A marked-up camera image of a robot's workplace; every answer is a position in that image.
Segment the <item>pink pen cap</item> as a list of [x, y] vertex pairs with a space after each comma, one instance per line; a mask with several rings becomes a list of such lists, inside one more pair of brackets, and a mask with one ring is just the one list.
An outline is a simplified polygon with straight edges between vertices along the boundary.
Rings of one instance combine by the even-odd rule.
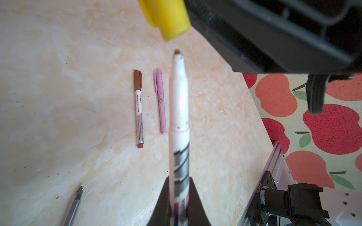
[[155, 91], [158, 95], [164, 94], [162, 70], [157, 68], [154, 71]]

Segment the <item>white pen yellow tip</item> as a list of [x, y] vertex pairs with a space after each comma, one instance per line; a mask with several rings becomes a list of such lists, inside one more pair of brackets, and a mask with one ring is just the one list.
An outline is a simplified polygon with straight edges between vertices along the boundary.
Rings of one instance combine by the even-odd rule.
[[175, 50], [169, 78], [169, 201], [171, 226], [187, 226], [189, 205], [189, 89], [184, 55]]

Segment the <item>pink pen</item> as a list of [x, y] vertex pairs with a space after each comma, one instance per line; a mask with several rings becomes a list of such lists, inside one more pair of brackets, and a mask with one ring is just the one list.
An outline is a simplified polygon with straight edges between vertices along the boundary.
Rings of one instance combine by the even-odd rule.
[[166, 110], [165, 110], [165, 100], [164, 94], [158, 94], [158, 107], [159, 107], [159, 119], [160, 119], [160, 129], [161, 134], [166, 135]]

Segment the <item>white pen brown end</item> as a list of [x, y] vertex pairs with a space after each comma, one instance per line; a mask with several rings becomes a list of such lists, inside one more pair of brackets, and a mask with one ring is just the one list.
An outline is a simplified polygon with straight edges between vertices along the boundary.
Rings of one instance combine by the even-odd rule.
[[138, 148], [144, 147], [144, 136], [143, 136], [143, 115], [142, 115], [142, 102], [141, 102], [141, 91], [135, 91], [136, 101], [136, 131], [137, 131], [137, 146]]

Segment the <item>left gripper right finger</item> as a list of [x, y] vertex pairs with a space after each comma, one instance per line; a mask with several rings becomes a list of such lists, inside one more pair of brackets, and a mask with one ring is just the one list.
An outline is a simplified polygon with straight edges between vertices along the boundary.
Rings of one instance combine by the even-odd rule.
[[189, 178], [188, 219], [189, 226], [211, 226], [192, 177]]

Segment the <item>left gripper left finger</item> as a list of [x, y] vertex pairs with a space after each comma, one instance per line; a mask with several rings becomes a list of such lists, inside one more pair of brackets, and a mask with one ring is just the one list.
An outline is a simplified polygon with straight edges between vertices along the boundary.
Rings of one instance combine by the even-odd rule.
[[147, 226], [170, 226], [170, 218], [169, 177], [167, 177]]

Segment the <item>yellow pen cap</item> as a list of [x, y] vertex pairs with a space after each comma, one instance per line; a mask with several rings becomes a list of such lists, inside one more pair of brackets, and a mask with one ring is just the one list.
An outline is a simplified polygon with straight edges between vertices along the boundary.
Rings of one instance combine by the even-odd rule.
[[148, 23], [159, 29], [165, 41], [170, 41], [191, 28], [183, 0], [140, 0], [139, 5]]

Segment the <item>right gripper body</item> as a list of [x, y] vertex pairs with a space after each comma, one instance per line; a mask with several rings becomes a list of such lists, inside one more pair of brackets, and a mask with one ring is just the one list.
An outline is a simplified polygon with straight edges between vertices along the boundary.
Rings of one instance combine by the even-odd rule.
[[361, 1], [186, 1], [235, 72], [360, 73]]

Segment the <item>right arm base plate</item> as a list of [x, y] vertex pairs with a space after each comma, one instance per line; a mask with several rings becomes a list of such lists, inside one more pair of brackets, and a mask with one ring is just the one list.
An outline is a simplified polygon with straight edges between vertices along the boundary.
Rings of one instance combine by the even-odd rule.
[[247, 210], [246, 217], [251, 226], [266, 226], [269, 218], [265, 207], [264, 190], [277, 189], [272, 174], [266, 170], [260, 182], [256, 186], [256, 191], [251, 198], [251, 204]]

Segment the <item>brown pen cap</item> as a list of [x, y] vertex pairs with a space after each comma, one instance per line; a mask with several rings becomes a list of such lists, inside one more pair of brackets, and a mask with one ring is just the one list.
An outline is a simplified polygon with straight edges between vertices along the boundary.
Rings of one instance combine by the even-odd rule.
[[142, 88], [142, 72], [139, 70], [134, 70], [133, 76], [134, 76], [135, 90], [141, 90], [141, 88]]

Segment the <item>light green pen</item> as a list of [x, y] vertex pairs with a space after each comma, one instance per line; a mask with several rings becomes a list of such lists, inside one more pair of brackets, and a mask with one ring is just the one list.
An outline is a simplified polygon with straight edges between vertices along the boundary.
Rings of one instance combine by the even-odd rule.
[[76, 215], [77, 215], [77, 211], [81, 202], [81, 197], [83, 194], [83, 185], [81, 185], [79, 187], [79, 189], [76, 192], [75, 198], [73, 200], [73, 202], [71, 203], [68, 213], [65, 217], [63, 226], [72, 226], [74, 224]]

